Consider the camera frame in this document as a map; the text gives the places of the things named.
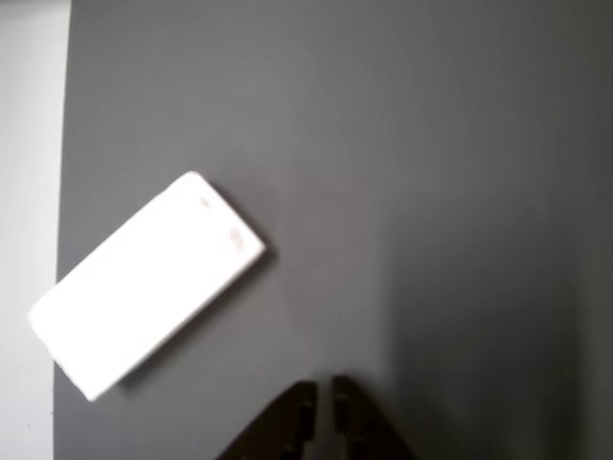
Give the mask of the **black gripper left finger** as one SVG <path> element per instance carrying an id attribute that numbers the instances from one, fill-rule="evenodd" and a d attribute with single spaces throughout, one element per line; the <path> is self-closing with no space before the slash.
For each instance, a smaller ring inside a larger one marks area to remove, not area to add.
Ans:
<path id="1" fill-rule="evenodd" d="M 302 459 L 315 436 L 317 383 L 298 381 L 272 401 L 218 456 L 222 460 Z"/>

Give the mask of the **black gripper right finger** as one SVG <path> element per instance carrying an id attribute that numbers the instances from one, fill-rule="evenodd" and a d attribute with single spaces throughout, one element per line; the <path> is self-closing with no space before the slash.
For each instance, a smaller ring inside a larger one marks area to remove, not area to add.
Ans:
<path id="1" fill-rule="evenodd" d="M 332 380 L 335 431 L 345 438 L 348 459 L 416 460 L 388 418 L 357 382 Z"/>

